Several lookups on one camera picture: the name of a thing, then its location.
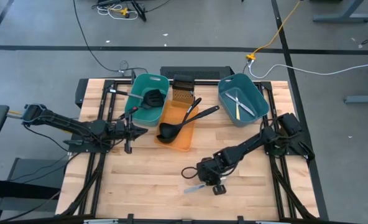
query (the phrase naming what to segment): grater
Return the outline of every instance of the grater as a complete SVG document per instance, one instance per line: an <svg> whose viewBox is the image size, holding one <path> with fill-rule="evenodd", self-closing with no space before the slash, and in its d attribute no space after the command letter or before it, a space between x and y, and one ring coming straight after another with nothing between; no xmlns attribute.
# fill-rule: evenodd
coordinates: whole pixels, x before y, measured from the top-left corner
<svg viewBox="0 0 368 224"><path fill-rule="evenodd" d="M173 78L173 101L192 104L194 102L195 80L189 75L175 75Z"/></svg>

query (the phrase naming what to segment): white cable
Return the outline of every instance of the white cable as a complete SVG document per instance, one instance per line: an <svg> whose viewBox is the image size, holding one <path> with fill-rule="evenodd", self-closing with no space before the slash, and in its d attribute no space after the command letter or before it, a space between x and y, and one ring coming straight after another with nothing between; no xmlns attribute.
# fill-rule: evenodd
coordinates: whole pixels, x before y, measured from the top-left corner
<svg viewBox="0 0 368 224"><path fill-rule="evenodd" d="M116 9L116 10L122 10L123 7L120 4L114 4L111 7L99 7L97 6L97 12L98 14L102 15L102 16L106 16L109 15L111 18L113 19L120 19L120 20L135 20L139 17L138 13L136 11L128 11L127 13L135 13L136 17L135 18L120 18L120 17L114 17L111 12L113 12L110 9Z"/></svg>
<svg viewBox="0 0 368 224"><path fill-rule="evenodd" d="M294 70L298 70L298 71L301 71L301 72L306 72L306 73L311 73L311 74L315 74L315 75L335 75L335 74L339 74L341 72L346 72L346 71L349 71L349 70L352 70L352 69L356 69L356 68L362 68L362 67L368 67L368 64L366 65L359 65L359 66L355 66L355 67L351 67L351 68L346 68L344 70L340 70L340 71L337 71L337 72L331 72L331 73L318 73L318 72L311 72L311 71L307 71L307 70L303 70L303 69L300 69L300 68L294 68L294 67L291 67L291 66L288 66L288 65L282 65L282 64L276 64L274 65L273 67L270 68L270 70L265 74L263 75L262 77L257 77L255 76L253 73L252 73L252 65L254 63L254 60L251 61L251 63L249 64L248 63L248 67L249 67L249 73L254 77L254 78L265 78L267 75L269 75L269 73L277 66L282 66L282 67L287 67L287 68L292 68Z"/></svg>

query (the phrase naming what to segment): wooden tabletop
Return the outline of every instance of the wooden tabletop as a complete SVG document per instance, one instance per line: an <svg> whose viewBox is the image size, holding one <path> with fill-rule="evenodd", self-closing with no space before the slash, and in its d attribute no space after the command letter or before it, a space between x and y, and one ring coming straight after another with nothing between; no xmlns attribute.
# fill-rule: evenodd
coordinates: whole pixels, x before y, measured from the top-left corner
<svg viewBox="0 0 368 224"><path fill-rule="evenodd" d="M103 79L89 80L80 121L97 118L103 83ZM278 115L294 113L288 83L272 82L272 87ZM122 91L130 88L130 85L118 86ZM220 105L217 86L196 86L195 95L202 97L200 111ZM126 96L116 97L114 118L123 113L126 100ZM132 143L132 154L123 151L123 143L107 154L96 216L126 218L128 213L133 213L135 218L236 220L242 215L245 220L278 220L269 157L262 147L248 154L227 178L226 194L215 196L211 187L183 193L200 184L197 177L187 180L180 175L184 167L195 166L203 157L211 157L214 152L257 134L260 122L237 128L221 106L217 112L196 121L189 152L156 145L156 127L147 127L148 133ZM81 190L88 158L89 154L82 153L68 165L56 213L64 211ZM310 213L318 216L306 161L301 156L287 156L287 165L293 191ZM282 188L281 192L288 217L286 194ZM87 213L92 196L90 193Z"/></svg>

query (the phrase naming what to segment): gray concrete floor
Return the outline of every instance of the gray concrete floor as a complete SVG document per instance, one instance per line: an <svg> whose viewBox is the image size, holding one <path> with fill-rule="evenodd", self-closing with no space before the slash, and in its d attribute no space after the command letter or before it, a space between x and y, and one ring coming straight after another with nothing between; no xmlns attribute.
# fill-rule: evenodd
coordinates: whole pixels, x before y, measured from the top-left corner
<svg viewBox="0 0 368 224"><path fill-rule="evenodd" d="M0 12L5 1L0 1ZM114 21L77 0L78 14L90 45L258 47L277 27L270 1L176 1L149 13L148 21ZM149 8L163 0L146 1ZM312 15L328 13L343 3L303 1L285 26L291 49L354 50L368 39L368 24L315 24ZM278 0L285 17L296 0ZM368 13L368 1L359 9ZM0 45L78 45L84 42L71 1L15 0L0 26ZM271 48L281 48L277 39ZM161 66L222 66L235 72L244 66L244 53L228 52L96 52L105 66L118 68L121 60L159 73ZM368 63L368 56L292 55L295 67L331 72ZM254 73L285 63L282 54L258 54ZM115 77L85 51L0 50L0 104L22 110L26 103L43 103L57 113L77 117L74 93L79 78ZM316 153L324 199L331 220L368 223L368 106L345 105L347 95L368 95L368 67L332 77L296 72L301 99ZM266 80L288 80L277 68ZM36 127L57 141L69 135ZM15 157L56 159L55 145L8 119L0 135L0 179L7 177ZM35 214L39 217L47 214Z"/></svg>

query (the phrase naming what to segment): blue plastic bin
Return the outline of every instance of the blue plastic bin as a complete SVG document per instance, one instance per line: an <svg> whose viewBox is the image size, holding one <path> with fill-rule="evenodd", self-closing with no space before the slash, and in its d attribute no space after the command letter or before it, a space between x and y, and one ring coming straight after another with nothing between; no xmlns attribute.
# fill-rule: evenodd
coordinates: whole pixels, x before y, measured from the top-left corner
<svg viewBox="0 0 368 224"><path fill-rule="evenodd" d="M166 95L167 98L169 80L161 75L141 74L134 80L131 93L144 96L148 91L155 89L160 90L160 92ZM134 106L137 106L139 107L139 110L133 113L133 121L135 123L151 127L158 125L163 108L165 107L166 99L163 106L150 109L140 107L141 102L142 99L129 96L124 111L126 112Z"/></svg>
<svg viewBox="0 0 368 224"><path fill-rule="evenodd" d="M268 103L252 80L245 74L239 73L222 79L218 84L218 89L219 101L226 110L232 123L237 127L244 127L251 124L269 112ZM225 95L225 93L229 93L235 98L236 91L239 102L251 109L255 116L249 114L239 106L241 119L236 119L236 102Z"/></svg>

